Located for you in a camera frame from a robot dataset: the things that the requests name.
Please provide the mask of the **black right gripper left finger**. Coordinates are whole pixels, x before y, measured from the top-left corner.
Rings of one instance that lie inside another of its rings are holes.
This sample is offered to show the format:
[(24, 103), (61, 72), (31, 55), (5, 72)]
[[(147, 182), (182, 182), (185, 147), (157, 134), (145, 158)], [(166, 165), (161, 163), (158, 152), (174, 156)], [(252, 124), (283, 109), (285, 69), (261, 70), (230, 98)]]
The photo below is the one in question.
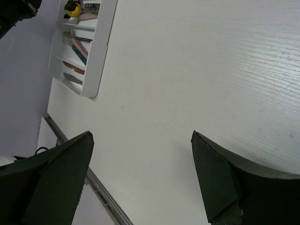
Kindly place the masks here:
[(94, 147), (91, 132), (0, 168), (2, 225), (70, 225)]

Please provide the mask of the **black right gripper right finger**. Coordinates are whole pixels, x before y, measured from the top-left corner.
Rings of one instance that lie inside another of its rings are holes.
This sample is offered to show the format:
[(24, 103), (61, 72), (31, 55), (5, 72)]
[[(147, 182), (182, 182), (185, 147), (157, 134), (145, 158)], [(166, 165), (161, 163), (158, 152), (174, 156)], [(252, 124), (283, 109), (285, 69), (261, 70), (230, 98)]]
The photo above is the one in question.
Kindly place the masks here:
[(260, 165), (194, 132), (192, 153), (212, 225), (297, 225), (300, 177)]

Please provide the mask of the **iridescent rainbow knife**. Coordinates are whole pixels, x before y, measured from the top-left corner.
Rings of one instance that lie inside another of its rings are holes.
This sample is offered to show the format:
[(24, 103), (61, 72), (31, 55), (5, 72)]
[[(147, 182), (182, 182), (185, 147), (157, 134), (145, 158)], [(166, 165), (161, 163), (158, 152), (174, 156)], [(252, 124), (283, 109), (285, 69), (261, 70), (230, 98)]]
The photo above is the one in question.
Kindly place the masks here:
[(74, 66), (74, 65), (72, 65), (72, 64), (70, 64), (70, 63), (68, 63), (68, 62), (66, 62), (66, 61), (63, 61), (63, 64), (64, 64), (66, 67), (68, 67), (68, 68), (70, 68), (70, 69), (73, 69), (75, 72), (77, 72), (77, 73), (79, 73), (79, 74), (82, 74), (82, 75), (85, 74), (85, 71), (84, 71), (84, 70), (82, 70), (82, 69), (80, 69), (80, 68), (78, 68), (78, 67), (76, 67), (76, 66)]

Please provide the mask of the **white divided cutlery tray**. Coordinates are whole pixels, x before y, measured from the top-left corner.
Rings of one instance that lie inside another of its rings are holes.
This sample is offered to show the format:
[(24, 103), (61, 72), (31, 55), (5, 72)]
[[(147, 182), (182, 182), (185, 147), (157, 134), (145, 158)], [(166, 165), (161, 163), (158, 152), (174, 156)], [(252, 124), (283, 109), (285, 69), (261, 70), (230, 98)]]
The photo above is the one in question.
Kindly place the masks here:
[[(52, 48), (49, 58), (48, 74), (55, 80), (59, 81), (69, 90), (78, 96), (95, 97), (98, 94), (98, 88), (104, 68), (108, 42), (117, 6), (115, 0), (82, 0), (84, 3), (100, 3), (99, 9), (89, 9), (88, 13), (97, 14), (97, 19), (79, 22), (78, 25), (63, 23), (65, 15), (64, 6), (67, 1), (62, 0), (59, 4), (56, 29), (52, 38)], [(63, 42), (62, 31), (70, 31), (74, 37), (92, 39), (91, 42), (80, 41), (88, 51), (86, 66), (81, 62), (72, 48)], [(82, 70), (85, 74), (79, 74), (73, 69), (63, 64), (66, 61)], [(82, 85), (66, 80), (63, 73), (74, 75), (83, 81)]]

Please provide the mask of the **plain silver butter knife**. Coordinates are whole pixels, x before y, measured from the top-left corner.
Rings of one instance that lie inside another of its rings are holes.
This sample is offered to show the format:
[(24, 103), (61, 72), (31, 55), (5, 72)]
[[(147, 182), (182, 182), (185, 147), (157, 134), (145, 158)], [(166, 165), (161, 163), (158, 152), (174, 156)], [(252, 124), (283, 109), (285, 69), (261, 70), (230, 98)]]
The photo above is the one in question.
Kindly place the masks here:
[(83, 84), (83, 81), (78, 79), (77, 77), (75, 77), (74, 75), (71, 75), (71, 74), (68, 74), (68, 73), (63, 73), (63, 76), (66, 80), (70, 81), (70, 82), (73, 82), (73, 83), (76, 83), (76, 84), (79, 84), (79, 85), (82, 85)]

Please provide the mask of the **gold spoon pink handle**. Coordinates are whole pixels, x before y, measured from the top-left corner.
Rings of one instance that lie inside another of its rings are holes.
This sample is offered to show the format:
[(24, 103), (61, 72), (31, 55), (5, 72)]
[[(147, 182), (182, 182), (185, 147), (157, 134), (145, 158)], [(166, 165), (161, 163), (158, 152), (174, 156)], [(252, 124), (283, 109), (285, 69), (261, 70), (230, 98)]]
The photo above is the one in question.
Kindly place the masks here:
[(67, 16), (67, 14), (64, 15), (63, 23), (74, 24), (74, 25), (78, 25), (79, 22), (82, 22), (82, 21), (87, 21), (87, 20), (92, 20), (92, 19), (98, 18), (97, 14), (92, 14), (92, 13), (81, 14), (79, 17), (66, 18), (66, 16)]

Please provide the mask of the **silver spoon patterned handle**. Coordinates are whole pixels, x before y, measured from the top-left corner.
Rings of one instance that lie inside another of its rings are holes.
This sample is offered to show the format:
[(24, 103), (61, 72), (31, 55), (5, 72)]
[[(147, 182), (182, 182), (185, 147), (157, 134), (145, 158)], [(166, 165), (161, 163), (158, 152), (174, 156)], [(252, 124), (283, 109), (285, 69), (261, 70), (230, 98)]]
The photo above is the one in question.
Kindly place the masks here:
[(100, 8), (100, 3), (84, 3), (84, 8), (88, 9), (99, 9)]

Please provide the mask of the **silver spoon iridescent handle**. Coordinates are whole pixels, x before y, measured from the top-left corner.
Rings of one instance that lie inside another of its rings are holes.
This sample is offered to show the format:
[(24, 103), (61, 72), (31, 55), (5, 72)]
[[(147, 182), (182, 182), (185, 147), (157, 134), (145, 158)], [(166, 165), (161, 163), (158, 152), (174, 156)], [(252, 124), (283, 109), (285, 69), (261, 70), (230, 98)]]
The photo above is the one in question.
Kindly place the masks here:
[(69, 0), (64, 6), (64, 11), (64, 18), (69, 19), (79, 17), (83, 10), (79, 0)]

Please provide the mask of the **fork with pink handle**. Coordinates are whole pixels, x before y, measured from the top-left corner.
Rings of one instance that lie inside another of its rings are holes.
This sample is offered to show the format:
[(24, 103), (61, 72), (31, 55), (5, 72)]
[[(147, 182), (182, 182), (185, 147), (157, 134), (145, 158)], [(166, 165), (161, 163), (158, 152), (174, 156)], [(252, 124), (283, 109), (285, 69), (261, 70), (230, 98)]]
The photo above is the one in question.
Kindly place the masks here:
[(75, 37), (71, 34), (70, 31), (62, 31), (61, 32), (63, 35), (63, 42), (64, 37), (67, 37), (78, 49), (79, 51), (84, 55), (84, 57), (87, 59), (88, 58), (88, 51), (85, 49), (85, 47), (81, 44), (80, 41), (76, 40)]

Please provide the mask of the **knife with teal handle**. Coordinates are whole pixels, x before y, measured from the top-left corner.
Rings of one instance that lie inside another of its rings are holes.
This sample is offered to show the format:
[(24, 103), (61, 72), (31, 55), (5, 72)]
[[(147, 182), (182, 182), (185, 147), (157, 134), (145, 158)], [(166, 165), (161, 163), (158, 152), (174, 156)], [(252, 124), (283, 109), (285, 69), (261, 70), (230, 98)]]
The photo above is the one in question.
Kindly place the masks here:
[(87, 59), (79, 51), (79, 49), (67, 37), (64, 37), (64, 41), (66, 44), (68, 44), (72, 48), (73, 52), (77, 55), (77, 57), (81, 60), (81, 62), (86, 66)]

